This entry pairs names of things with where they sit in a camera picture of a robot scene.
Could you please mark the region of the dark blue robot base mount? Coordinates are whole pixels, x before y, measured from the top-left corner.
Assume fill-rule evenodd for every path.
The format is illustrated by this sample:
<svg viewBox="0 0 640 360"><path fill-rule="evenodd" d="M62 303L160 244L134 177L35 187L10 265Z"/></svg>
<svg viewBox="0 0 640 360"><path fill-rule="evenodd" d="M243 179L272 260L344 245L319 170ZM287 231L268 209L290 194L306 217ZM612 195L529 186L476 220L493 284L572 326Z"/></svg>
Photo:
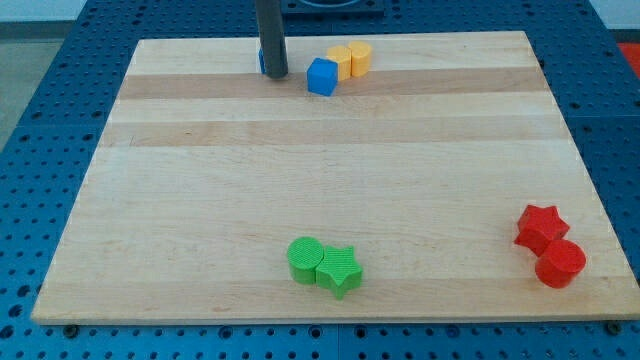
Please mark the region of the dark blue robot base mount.
<svg viewBox="0 0 640 360"><path fill-rule="evenodd" d="M281 0L285 16L383 14L384 0Z"/></svg>

